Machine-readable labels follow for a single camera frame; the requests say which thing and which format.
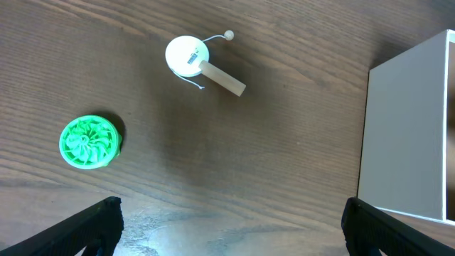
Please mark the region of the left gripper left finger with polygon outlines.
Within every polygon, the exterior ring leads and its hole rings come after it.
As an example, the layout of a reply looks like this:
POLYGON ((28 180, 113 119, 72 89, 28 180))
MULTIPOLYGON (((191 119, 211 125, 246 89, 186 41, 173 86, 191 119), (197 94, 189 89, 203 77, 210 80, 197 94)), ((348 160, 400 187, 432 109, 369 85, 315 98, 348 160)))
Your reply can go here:
POLYGON ((120 241, 121 198, 110 196, 58 224, 1 251, 1 256, 109 255, 120 241))

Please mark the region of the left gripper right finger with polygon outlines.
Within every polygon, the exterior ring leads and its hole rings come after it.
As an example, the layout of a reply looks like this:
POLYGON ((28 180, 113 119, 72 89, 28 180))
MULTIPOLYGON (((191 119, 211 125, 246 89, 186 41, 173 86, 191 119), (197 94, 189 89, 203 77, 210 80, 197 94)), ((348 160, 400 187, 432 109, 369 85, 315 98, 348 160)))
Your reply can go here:
POLYGON ((349 255, 454 256, 454 249, 351 197, 341 227, 349 255))

